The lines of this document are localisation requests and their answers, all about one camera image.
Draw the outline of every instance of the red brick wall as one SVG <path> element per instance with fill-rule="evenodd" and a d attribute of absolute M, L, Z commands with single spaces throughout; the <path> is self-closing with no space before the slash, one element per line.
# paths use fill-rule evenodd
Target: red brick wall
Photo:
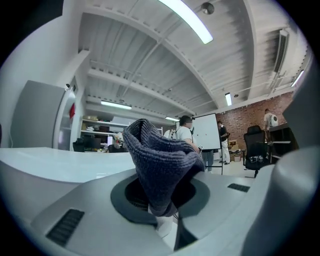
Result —
<path fill-rule="evenodd" d="M 239 107 L 224 113 L 216 114 L 217 121 L 221 121 L 225 125 L 226 130 L 230 133 L 229 140 L 237 140 L 240 149 L 246 148 L 244 134 L 250 126 L 259 125 L 264 129 L 265 109 L 269 109 L 271 113 L 278 117 L 278 124 L 286 123 L 282 113 L 292 101 L 293 93 L 289 92 L 281 96 L 263 100 L 248 105 L 247 107 Z"/>

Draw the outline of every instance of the refrigerator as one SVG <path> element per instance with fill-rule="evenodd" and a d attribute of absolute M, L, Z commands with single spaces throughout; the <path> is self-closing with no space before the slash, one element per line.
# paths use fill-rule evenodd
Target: refrigerator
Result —
<path fill-rule="evenodd" d="M 15 106 L 11 146 L 70 150 L 70 111 L 75 101 L 73 87 L 65 89 L 28 80 Z"/>

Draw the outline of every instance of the fluorescent light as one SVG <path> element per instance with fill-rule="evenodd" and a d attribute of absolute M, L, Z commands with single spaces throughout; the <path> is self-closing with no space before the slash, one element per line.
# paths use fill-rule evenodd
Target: fluorescent light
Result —
<path fill-rule="evenodd" d="M 167 116 L 165 119 L 170 120 L 170 121 L 174 121 L 174 122 L 179 122 L 178 119 L 171 118 L 171 117 L 169 117 L 169 116 Z"/>
<path fill-rule="evenodd" d="M 228 104 L 228 106 L 231 106 L 232 105 L 232 100 L 231 100 L 230 92 L 225 95 L 225 99 L 226 99 L 226 103 Z"/>
<path fill-rule="evenodd" d="M 298 77 L 294 80 L 293 84 L 291 85 L 291 87 L 294 87 L 295 84 L 298 82 L 299 78 L 302 76 L 302 74 L 304 73 L 304 70 L 301 70 L 300 74 L 298 75 Z"/>
<path fill-rule="evenodd" d="M 159 0 L 178 14 L 200 37 L 204 44 L 213 40 L 212 35 L 199 17 L 181 0 Z"/>
<path fill-rule="evenodd" d="M 124 110 L 130 110 L 130 109 L 132 109 L 131 106 L 122 105 L 122 104 L 113 103 L 113 102 L 104 101 L 104 100 L 101 100 L 101 104 L 102 104 L 102 105 L 105 105 L 105 106 L 109 106 L 109 107 L 124 109 Z"/>

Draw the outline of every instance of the black cap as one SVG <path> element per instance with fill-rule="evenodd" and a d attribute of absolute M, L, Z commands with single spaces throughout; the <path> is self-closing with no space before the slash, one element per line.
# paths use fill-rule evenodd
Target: black cap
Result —
<path fill-rule="evenodd" d="M 187 123 L 192 123 L 192 118 L 190 116 L 183 115 L 180 118 L 179 124 L 180 126 L 183 126 L 184 124 L 187 124 Z"/>

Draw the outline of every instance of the whiteboard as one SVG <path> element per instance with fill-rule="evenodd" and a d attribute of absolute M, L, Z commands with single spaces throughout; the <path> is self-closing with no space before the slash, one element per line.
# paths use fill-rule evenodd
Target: whiteboard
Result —
<path fill-rule="evenodd" d="M 196 117 L 192 126 L 194 127 L 193 136 L 197 144 L 202 145 L 204 150 L 221 148 L 216 114 Z"/>

